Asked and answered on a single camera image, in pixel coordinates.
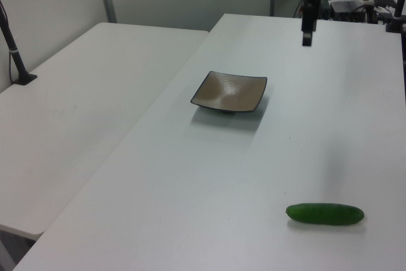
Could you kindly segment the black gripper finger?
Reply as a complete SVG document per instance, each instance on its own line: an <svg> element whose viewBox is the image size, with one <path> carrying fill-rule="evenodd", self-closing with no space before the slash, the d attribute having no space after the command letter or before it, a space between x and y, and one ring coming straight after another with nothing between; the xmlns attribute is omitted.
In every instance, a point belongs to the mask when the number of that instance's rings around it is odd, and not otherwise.
<svg viewBox="0 0 406 271"><path fill-rule="evenodd" d="M318 19L317 0L304 0L301 30L303 33L303 46L311 46L313 33L316 29Z"/></svg>
<svg viewBox="0 0 406 271"><path fill-rule="evenodd" d="M331 5L329 0L320 0L318 18L320 20L331 19Z"/></svg>

